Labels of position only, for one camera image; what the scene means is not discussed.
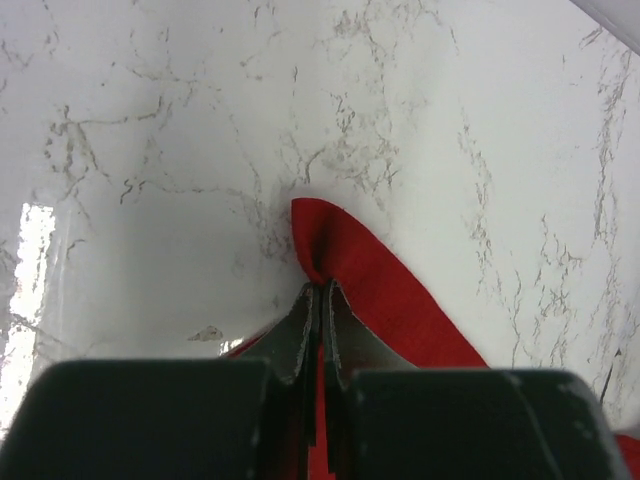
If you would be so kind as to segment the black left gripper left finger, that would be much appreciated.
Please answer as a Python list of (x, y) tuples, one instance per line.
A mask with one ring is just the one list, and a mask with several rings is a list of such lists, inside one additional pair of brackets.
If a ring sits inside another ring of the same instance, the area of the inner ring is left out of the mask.
[(305, 479), (315, 435), (318, 290), (215, 359), (76, 360), (29, 388), (5, 479)]

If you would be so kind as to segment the red t-shirt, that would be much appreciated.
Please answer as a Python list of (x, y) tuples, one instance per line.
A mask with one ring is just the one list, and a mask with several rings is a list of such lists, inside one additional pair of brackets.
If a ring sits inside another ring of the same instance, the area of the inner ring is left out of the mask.
[[(336, 205), (313, 198), (291, 204), (297, 259), (318, 290), (315, 365), (315, 435), (305, 479), (339, 479), (328, 468), (325, 418), (322, 296), (337, 283), (358, 319), (394, 352), (418, 368), (492, 368), (443, 312), (429, 291), (374, 234)], [(613, 433), (629, 467), (639, 475), (639, 442)]]

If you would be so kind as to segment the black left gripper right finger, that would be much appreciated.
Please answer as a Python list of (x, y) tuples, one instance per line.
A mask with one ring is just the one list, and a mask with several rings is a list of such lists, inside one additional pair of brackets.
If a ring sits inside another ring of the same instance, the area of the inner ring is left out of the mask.
[(600, 405), (561, 370), (418, 368), (323, 291), (327, 463), (339, 479), (626, 479)]

